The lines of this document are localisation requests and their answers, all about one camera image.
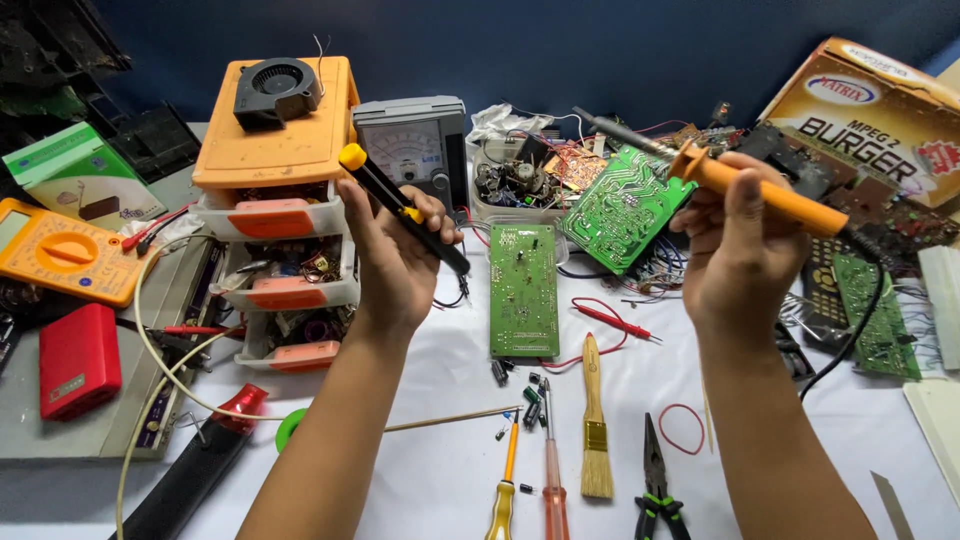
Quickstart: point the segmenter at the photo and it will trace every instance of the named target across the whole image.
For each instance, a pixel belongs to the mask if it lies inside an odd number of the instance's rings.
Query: multimeter dial
[[[369,126],[362,137],[367,154],[394,183],[430,178],[444,168],[436,121]]]

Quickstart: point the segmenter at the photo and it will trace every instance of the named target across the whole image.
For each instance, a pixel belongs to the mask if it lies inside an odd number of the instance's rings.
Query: wooden brush handle
[[[592,333],[588,333],[584,340],[584,385],[587,387],[584,420],[603,422],[603,409],[600,408],[600,353]]]

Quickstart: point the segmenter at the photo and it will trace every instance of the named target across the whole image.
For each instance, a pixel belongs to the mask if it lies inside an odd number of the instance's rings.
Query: red power bank
[[[87,304],[40,331],[43,420],[73,420],[110,401],[122,382],[110,307]]]

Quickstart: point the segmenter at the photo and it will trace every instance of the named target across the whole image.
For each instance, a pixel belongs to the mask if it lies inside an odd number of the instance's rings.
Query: blower fan
[[[304,61],[276,58],[240,71],[233,115],[245,132],[281,130],[320,103],[317,75]]]

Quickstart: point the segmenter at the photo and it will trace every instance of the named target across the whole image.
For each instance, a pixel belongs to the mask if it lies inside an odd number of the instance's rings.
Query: orange digital multimeter
[[[0,275],[108,306],[126,307],[146,258],[124,236],[21,203],[0,202]]]

